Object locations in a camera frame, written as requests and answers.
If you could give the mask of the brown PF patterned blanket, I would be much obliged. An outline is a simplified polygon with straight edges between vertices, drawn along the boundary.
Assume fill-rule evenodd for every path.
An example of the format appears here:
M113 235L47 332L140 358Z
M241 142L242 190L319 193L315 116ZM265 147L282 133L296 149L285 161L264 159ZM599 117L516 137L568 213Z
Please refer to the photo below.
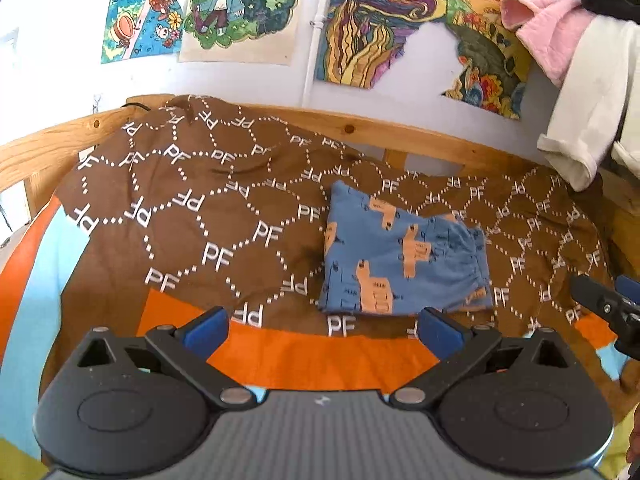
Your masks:
M56 190L74 226L99 247L120 240L134 254L127 270L108 266L107 296L127 304L160 284L206 308L270 299L290 290L319 310L331 188L342 181L420 217L508 200L534 204L563 190L553 171L515 176L427 177L402 172L321 134L214 98L182 96L128 122ZM487 255L489 266L489 240Z

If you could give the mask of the anime orange blue poster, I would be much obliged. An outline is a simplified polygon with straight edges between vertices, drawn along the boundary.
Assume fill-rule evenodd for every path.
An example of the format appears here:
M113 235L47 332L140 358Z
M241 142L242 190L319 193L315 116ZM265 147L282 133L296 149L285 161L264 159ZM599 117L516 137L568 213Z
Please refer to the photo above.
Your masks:
M110 0L101 62L177 53L187 3L188 0Z

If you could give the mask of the torn colourful landscape poster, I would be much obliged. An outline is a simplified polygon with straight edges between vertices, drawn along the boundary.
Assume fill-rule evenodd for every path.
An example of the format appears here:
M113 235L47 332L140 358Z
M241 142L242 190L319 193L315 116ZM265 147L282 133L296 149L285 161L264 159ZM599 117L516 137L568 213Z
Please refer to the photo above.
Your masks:
M448 0L446 26L458 40L461 74L442 95L518 120L533 58L504 26L500 3Z

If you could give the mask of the anime girl green poster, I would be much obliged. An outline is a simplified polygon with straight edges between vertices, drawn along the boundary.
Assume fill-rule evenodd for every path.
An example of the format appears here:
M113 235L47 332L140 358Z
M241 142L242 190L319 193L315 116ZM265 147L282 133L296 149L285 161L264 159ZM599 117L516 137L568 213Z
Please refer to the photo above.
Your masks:
M288 65L299 0L189 0L181 62Z

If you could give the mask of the pink hanging garment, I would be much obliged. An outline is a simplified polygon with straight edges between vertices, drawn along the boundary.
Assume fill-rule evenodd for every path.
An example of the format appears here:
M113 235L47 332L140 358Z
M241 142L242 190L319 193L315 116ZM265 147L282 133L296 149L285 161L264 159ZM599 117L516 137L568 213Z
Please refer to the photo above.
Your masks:
M505 29L515 32L540 69L561 88L578 42L596 14L582 0L501 0Z

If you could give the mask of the white wall pipe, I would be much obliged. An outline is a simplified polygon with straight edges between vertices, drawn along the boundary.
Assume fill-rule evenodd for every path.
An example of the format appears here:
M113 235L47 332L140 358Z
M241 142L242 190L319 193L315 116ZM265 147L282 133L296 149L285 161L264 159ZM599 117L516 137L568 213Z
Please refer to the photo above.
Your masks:
M324 19L326 18L326 0L318 0L316 12L309 21L311 27L311 37L309 46L309 56L307 60L303 94L300 99L300 106L307 107L310 104L311 88L314 84L314 68L316 67L318 47L320 42L320 35L322 32Z

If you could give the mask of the starry night style poster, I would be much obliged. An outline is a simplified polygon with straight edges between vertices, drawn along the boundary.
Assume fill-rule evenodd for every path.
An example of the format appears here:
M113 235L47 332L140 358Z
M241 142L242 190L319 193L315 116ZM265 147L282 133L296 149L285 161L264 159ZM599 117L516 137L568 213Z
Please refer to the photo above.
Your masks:
M370 90L409 36L446 18L447 0L329 0L314 76Z

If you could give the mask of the black hanging garment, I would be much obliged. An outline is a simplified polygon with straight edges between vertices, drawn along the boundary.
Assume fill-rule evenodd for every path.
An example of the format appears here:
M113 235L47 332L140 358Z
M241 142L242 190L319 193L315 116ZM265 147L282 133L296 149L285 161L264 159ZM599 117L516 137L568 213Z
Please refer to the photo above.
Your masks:
M582 6L594 14L640 24L639 0L582 0Z

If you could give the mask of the white hanging garment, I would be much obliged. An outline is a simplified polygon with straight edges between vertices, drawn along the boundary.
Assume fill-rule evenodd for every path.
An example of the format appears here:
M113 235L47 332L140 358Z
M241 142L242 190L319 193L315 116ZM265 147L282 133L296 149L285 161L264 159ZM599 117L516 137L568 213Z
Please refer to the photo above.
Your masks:
M537 142L574 191L606 155L639 174L639 25L597 16L580 38L548 125Z

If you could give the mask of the wooden bed frame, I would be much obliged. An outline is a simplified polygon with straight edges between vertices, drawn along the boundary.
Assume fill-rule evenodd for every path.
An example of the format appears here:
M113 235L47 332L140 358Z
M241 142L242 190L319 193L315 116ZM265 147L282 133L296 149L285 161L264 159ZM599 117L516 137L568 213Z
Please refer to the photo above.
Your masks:
M110 136L118 126L147 110L165 105L171 94L130 96L114 110L77 118L45 128L1 147L1 188L22 182L29 214L35 217L48 202L62 177L78 161L79 153ZM409 155L426 156L461 167L462 176L515 174L536 167L531 160L475 142L411 126L361 116L305 110L297 107L255 105L258 112L318 132L333 140L382 148L383 160L402 169ZM610 254L624 259L625 268L639 271L639 217L626 207L601 200Z

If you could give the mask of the blue patterned kids pants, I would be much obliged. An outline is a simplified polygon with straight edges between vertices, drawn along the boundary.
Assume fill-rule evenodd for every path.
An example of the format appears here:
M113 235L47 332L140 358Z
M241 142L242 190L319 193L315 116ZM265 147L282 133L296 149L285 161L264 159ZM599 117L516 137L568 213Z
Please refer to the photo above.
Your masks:
M492 307L485 234L453 214L420 217L342 181L331 188L318 308L413 316Z

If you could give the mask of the orange blue striped bedsheet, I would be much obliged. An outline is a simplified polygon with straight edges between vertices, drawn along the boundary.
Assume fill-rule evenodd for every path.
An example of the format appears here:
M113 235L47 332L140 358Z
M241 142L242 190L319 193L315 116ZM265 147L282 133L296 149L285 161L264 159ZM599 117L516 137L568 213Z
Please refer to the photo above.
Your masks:
M570 272L608 277L590 200L555 190L539 204L511 196L508 206L500 220L488 205L464 212L488 236L494 310L460 311L457 319L485 321L509 336L528 336L546 324L556 328L622 420L639 400L638 367L615 349L604 324L568 296ZM127 270L132 260L120 240L99 247L58 200L2 245L1 435L24 454L39 456L31 427L36 404L91 323L141 334L156 322L192 320L212 303L210 297L187 302L158 283L144 285L132 304L110 298L103 271ZM414 318L326 315L290 290L238 301L229 340L213 358L216 367L255 388L384 392L435 363L434 353L416 341Z

